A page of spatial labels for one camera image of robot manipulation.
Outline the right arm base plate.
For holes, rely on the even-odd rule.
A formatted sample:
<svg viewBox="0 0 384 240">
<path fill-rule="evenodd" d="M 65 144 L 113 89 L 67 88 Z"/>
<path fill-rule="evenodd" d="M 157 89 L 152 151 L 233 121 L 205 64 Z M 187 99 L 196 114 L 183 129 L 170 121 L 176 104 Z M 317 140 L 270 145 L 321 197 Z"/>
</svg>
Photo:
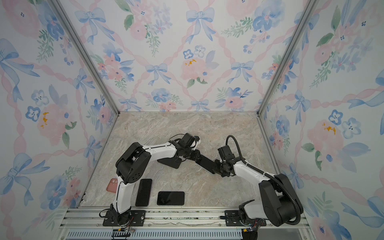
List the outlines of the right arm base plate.
<svg viewBox="0 0 384 240">
<path fill-rule="evenodd" d="M 259 224 L 259 227 L 265 227 L 267 225 L 264 219 L 250 219 L 243 211 L 239 210 L 225 210 L 224 215 L 220 216 L 221 220 L 224 220 L 227 227 L 245 227 L 251 228 Z"/>
</svg>

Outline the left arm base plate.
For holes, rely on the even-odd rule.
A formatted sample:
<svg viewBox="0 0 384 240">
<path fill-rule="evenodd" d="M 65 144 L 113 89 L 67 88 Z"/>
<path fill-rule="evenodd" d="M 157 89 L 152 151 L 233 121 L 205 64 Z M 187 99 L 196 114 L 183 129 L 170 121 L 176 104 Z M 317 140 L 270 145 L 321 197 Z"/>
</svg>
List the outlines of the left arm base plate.
<svg viewBox="0 0 384 240">
<path fill-rule="evenodd" d="M 103 227 L 142 227 L 144 225 L 146 211 L 144 210 L 131 210 L 124 214 L 113 213 L 108 210 L 103 217 Z"/>
</svg>

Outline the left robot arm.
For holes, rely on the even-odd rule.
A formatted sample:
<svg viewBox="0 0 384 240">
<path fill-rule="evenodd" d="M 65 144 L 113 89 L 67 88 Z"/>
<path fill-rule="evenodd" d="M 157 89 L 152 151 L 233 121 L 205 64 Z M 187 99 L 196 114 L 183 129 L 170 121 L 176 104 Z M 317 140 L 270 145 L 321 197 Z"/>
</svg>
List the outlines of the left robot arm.
<svg viewBox="0 0 384 240">
<path fill-rule="evenodd" d="M 186 141 L 180 139 L 154 146 L 133 143 L 116 162 L 118 186 L 112 210 L 118 215 L 127 214 L 131 210 L 135 183 L 143 177 L 149 163 L 158 162 L 178 169 L 183 159 L 193 159 L 192 155 L 197 152 L 200 143 L 199 138 Z"/>
</svg>

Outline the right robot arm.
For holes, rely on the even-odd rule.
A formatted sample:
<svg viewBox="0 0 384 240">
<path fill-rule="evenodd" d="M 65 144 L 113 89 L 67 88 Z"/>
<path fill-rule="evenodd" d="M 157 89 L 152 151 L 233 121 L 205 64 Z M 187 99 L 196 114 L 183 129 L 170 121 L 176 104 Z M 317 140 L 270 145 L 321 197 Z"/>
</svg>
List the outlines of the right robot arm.
<svg viewBox="0 0 384 240">
<path fill-rule="evenodd" d="M 265 220 L 279 227 L 297 225 L 304 212 L 303 205 L 289 178 L 284 174 L 272 175 L 247 162 L 215 161 L 214 171 L 222 177 L 240 177 L 259 188 L 261 202 L 250 200 L 239 205 L 236 214 L 226 214 L 221 219 L 250 227 L 263 226 Z"/>
</svg>

